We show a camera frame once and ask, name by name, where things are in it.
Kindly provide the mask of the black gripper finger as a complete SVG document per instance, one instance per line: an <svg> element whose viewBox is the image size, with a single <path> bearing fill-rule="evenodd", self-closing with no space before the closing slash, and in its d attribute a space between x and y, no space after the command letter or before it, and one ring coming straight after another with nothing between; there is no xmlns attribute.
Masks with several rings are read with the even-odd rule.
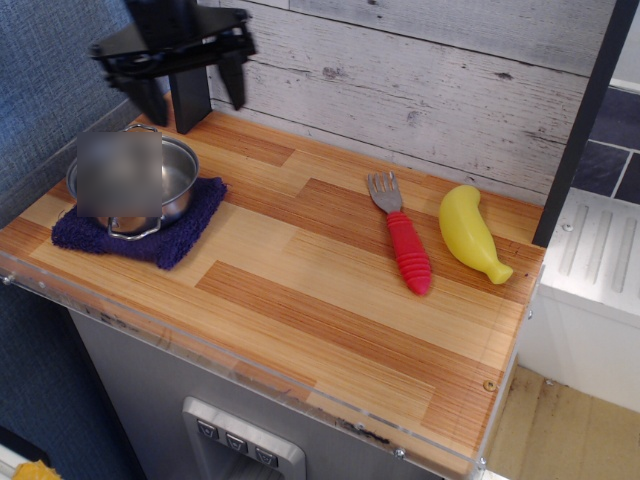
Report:
<svg viewBox="0 0 640 480"><path fill-rule="evenodd" d="M120 88L153 124L168 124L168 107L156 79L125 78Z"/></svg>
<svg viewBox="0 0 640 480"><path fill-rule="evenodd" d="M239 55L224 57L219 62L219 74L231 104L240 110L246 102L243 62Z"/></svg>

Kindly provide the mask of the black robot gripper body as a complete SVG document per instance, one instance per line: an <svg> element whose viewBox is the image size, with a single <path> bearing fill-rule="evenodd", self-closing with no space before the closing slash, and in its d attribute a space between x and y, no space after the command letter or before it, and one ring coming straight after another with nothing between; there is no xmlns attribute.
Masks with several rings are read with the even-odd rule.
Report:
<svg viewBox="0 0 640 480"><path fill-rule="evenodd" d="M150 79L256 53L244 9L196 1L127 1L131 22L89 48L113 76Z"/></svg>

